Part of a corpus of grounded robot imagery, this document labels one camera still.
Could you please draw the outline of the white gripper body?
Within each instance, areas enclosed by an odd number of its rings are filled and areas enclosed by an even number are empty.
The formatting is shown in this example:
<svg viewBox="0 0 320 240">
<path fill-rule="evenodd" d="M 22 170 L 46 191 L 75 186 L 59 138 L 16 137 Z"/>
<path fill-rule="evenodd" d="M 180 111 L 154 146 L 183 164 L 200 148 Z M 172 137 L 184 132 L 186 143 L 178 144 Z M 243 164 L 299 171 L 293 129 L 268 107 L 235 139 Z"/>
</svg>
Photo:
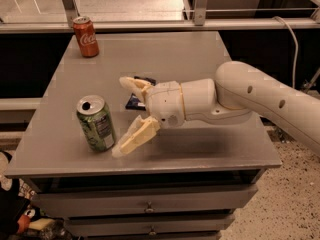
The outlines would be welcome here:
<svg viewBox="0 0 320 240">
<path fill-rule="evenodd" d="M 159 83 L 146 95 L 146 108 L 162 128 L 181 126 L 184 123 L 184 106 L 181 85 L 176 81 Z"/>
</svg>

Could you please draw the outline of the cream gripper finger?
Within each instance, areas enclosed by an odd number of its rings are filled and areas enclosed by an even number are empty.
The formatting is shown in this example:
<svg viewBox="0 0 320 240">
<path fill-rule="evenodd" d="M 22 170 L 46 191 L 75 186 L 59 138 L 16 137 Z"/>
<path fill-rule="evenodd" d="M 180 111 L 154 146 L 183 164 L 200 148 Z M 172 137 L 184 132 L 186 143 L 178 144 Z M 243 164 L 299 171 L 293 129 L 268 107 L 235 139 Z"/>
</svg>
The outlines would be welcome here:
<svg viewBox="0 0 320 240">
<path fill-rule="evenodd" d="M 153 85 L 146 80 L 132 77 L 120 77 L 119 82 L 123 88 L 133 93 L 142 103 L 145 102 L 148 90 L 153 87 Z"/>
<path fill-rule="evenodd" d="M 132 122 L 125 120 L 122 125 L 116 127 L 118 140 L 112 148 L 112 156 L 119 158 L 132 153 L 154 138 L 159 130 L 160 123 L 152 116 L 137 116 Z"/>
</svg>

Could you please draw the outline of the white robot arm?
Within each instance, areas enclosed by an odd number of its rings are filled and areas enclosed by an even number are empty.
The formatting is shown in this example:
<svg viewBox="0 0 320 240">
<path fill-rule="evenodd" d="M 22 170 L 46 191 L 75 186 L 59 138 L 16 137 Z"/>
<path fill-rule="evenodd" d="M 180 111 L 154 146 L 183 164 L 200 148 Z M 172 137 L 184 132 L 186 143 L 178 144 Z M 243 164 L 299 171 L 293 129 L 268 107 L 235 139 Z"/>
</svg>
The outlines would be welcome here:
<svg viewBox="0 0 320 240">
<path fill-rule="evenodd" d="M 256 112 L 294 139 L 320 152 L 320 100 L 289 87 L 261 70 L 238 61 L 220 65 L 213 78 L 178 83 L 131 77 L 121 86 L 144 103 L 147 118 L 138 116 L 112 149 L 121 157 L 154 138 L 161 129 L 187 121 L 209 124 L 242 122 Z"/>
</svg>

